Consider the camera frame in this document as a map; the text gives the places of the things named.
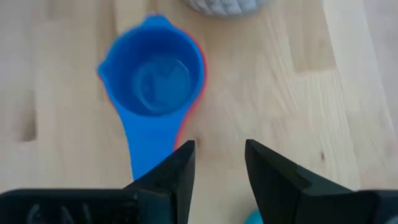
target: wooden table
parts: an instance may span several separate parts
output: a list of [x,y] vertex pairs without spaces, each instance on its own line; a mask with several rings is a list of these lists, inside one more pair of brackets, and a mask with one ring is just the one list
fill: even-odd
[[208,60],[180,142],[197,143],[190,223],[243,223],[255,209],[248,138],[354,190],[398,187],[394,0],[274,0],[234,19],[178,0],[0,6],[2,191],[130,183],[123,127],[96,66],[148,12],[191,33]]

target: blue measuring cup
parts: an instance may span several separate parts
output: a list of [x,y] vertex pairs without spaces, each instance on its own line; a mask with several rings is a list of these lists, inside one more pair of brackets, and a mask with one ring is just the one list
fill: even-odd
[[178,132],[205,84],[196,42],[164,16],[121,35],[98,67],[126,132],[134,179],[174,151]]

